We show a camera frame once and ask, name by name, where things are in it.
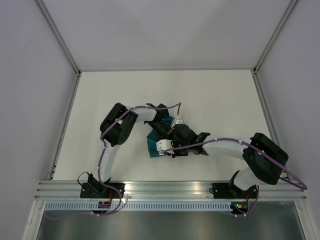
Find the teal cloth napkin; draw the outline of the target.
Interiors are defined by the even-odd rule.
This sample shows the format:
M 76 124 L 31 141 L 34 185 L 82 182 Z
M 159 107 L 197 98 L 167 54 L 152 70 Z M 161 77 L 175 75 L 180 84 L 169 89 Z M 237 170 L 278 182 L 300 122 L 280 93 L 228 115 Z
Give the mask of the teal cloth napkin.
M 174 118 L 169 115 L 163 119 L 163 122 L 166 126 L 170 126 L 173 122 Z M 156 130 L 152 129 L 151 132 L 147 135 L 147 149 L 149 156 L 151 158 L 156 158 L 156 157 L 163 157 L 164 155 L 161 155 L 157 151 L 157 142 L 161 139 L 161 135 L 157 133 Z

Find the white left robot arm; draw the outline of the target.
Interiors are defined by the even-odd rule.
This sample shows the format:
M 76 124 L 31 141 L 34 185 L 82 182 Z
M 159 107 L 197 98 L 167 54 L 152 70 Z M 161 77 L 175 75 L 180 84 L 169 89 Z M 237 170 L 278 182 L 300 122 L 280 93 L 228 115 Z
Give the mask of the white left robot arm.
M 100 125 L 100 140 L 103 148 L 98 166 L 90 175 L 88 183 L 93 184 L 91 191 L 98 198 L 104 198 L 109 193 L 111 170 L 120 145 L 129 138 L 137 123 L 148 124 L 152 130 L 147 135 L 147 149 L 151 158 L 161 157 L 163 154 L 157 149 L 157 142 L 161 139 L 160 127 L 167 131 L 174 120 L 169 114 L 169 107 L 163 104 L 154 106 L 147 103 L 142 106 L 125 106 L 116 103 Z

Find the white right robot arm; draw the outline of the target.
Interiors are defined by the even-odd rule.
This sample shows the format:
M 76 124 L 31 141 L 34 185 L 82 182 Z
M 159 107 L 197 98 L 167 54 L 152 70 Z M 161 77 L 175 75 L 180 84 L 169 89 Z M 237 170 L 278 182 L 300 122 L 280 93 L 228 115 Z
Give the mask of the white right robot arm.
M 196 134 L 185 124 L 172 127 L 167 134 L 174 155 L 188 153 L 205 156 L 227 156 L 243 160 L 247 167 L 236 171 L 228 183 L 228 192 L 241 197 L 250 187 L 265 183 L 276 185 L 288 161 L 288 154 L 263 133 L 250 138 L 222 137 L 201 132 Z

